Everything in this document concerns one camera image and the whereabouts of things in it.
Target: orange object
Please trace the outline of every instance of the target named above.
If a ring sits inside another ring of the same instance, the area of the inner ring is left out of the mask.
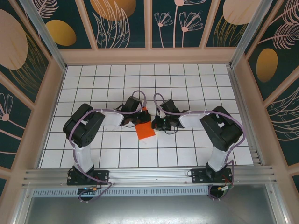
[[[136,125],[135,128],[139,140],[156,135],[154,129],[151,128],[151,122]]]

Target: decorative wallpaper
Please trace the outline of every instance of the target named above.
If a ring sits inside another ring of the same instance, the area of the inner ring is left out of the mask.
[[[265,17],[263,18],[263,21],[261,22],[260,26],[258,27],[258,29],[256,30],[255,34],[253,35],[250,43],[248,44],[247,48],[245,49],[245,54],[247,54],[247,52],[249,51],[249,49],[251,48],[257,34],[261,31],[264,23],[266,22],[266,20],[268,19],[269,17],[269,14],[271,13],[272,9],[274,8],[275,4],[277,3],[277,0],[273,0],[273,2],[271,3],[268,11],[267,11],[267,14],[265,15]]]
[[[0,21],[0,72],[35,102],[49,61],[8,1]]]
[[[153,0],[152,47],[199,47],[212,1]]]
[[[299,78],[267,107],[288,166],[299,163]]]
[[[31,110],[0,84],[0,167],[10,169]]]
[[[75,0],[32,0],[59,49],[91,48]]]
[[[84,0],[98,48],[145,48],[143,0]]]
[[[236,47],[260,0],[221,0],[207,47]]]
[[[5,187],[5,183],[6,183],[6,180],[0,178],[0,198],[1,198],[2,192],[3,192],[4,187]]]
[[[299,65],[299,2],[286,0],[248,62],[265,100]]]

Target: white tile floor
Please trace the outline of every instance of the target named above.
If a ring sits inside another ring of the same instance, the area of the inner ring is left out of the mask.
[[[83,103],[94,108],[116,108],[135,90],[147,97],[147,109],[154,119],[155,92],[173,99],[182,111],[212,110],[222,105],[241,122],[234,92],[224,64],[157,64],[69,66],[50,125],[41,168],[70,168],[72,149],[63,125]],[[95,167],[177,167],[203,166],[212,152],[204,130],[189,128],[174,135],[138,140],[134,128],[101,127],[91,144]],[[237,165],[252,165],[248,142],[231,154]]]

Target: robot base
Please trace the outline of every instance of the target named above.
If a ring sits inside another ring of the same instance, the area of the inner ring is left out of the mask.
[[[191,178],[192,183],[225,183],[225,178],[223,178],[222,175],[224,175],[230,182],[232,182],[232,171],[230,168],[223,168],[221,170],[220,176],[215,177],[213,180],[210,179],[206,175],[206,169],[192,169],[191,172]]]
[[[73,167],[72,169],[73,170],[70,170],[68,172],[68,177],[67,177],[67,182],[66,182],[66,185],[68,185],[68,186],[107,185],[106,183],[97,183],[96,181],[87,178],[75,167]],[[87,172],[87,174],[92,176],[93,178],[99,179],[101,181],[109,180],[109,171],[108,170],[94,170],[94,167],[92,167]]]

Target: black mounting plate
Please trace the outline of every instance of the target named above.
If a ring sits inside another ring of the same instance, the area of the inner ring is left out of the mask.
[[[206,175],[206,169],[191,169],[188,174],[191,173],[191,178],[192,178],[192,183],[225,183],[225,179],[223,178],[222,175],[224,175],[229,181],[232,182],[232,173],[230,168],[224,168],[222,175],[219,177],[216,177],[214,181],[211,181],[209,177]]]
[[[101,181],[108,181],[109,180],[109,170],[95,170],[93,172],[93,178],[98,178]],[[72,170],[69,171],[68,178],[66,185],[68,186],[91,186],[91,185],[97,185],[97,182],[94,180],[88,179],[82,179],[79,178],[76,173]]]

